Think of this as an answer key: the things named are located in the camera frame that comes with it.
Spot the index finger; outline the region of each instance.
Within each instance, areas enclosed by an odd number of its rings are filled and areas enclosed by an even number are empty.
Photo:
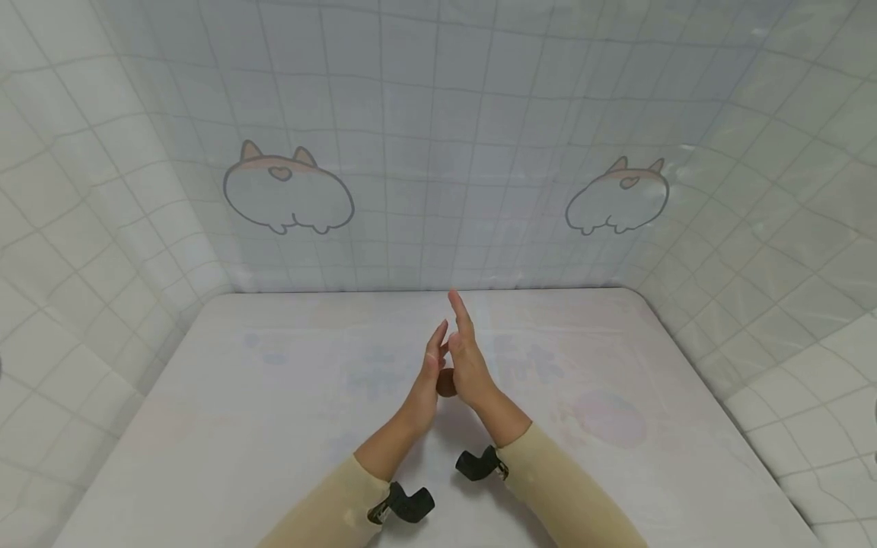
[[[475,326],[472,324],[472,318],[469,317],[469,311],[463,304],[463,299],[456,289],[451,289],[447,294],[447,299],[451,302],[453,313],[457,315],[457,329],[461,335],[472,337],[475,334]]]
[[[426,343],[426,353],[435,356],[436,359],[441,359],[444,356],[441,352],[441,342],[445,340],[446,334],[447,320],[442,320],[435,332],[432,333],[429,342]]]

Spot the table surface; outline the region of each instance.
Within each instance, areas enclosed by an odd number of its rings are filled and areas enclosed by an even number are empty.
[[[464,292],[497,384],[652,548],[819,546],[645,301],[627,289]],[[224,295],[204,307],[56,548],[255,546],[397,409],[444,293]],[[397,475],[417,525],[370,546],[551,546],[498,478],[454,470],[489,439],[457,398]]]

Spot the hand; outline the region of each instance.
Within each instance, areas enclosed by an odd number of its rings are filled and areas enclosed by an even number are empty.
[[[452,333],[447,340],[453,358],[453,384],[460,399],[477,411],[498,389],[475,342],[475,328],[463,299],[455,289],[447,297],[457,316],[457,332]]]
[[[439,394],[436,392],[436,382],[439,380],[439,371],[445,366],[445,354],[447,344],[442,344],[447,334],[447,320],[442,320],[438,328],[432,333],[432,337],[426,343],[424,363],[420,367],[420,373],[414,380],[414,386],[405,398],[405,402],[397,413],[398,418],[403,420],[420,437],[432,426],[432,420],[436,416],[436,404]]]

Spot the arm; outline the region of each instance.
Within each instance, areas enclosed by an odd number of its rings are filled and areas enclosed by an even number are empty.
[[[432,334],[420,373],[396,414],[290,510],[259,548],[361,548],[381,530],[367,514],[387,498],[389,481],[432,425],[446,332],[442,322]]]
[[[600,486],[490,378],[460,294],[449,294],[459,332],[448,339],[454,385],[499,448],[512,493],[561,548],[643,548],[645,541]]]
[[[508,396],[497,390],[476,412],[509,468],[506,486],[530,507],[558,546],[645,547],[631,520],[588,473],[536,424],[521,430],[519,416],[526,415]]]

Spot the forearm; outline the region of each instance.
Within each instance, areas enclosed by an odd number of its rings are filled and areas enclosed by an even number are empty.
[[[368,511],[387,498],[389,484],[350,457],[300,501],[259,548],[361,548],[381,526]]]
[[[559,548],[645,548],[645,540],[605,491],[536,424],[498,451],[506,486]]]
[[[420,436],[399,410],[353,456],[375,478],[390,481]]]
[[[389,495],[396,474],[418,435],[396,413],[299,502],[268,533],[259,548],[361,548],[381,526],[368,511]]]
[[[527,432],[532,420],[506,394],[493,388],[472,409],[497,447],[505,447]]]

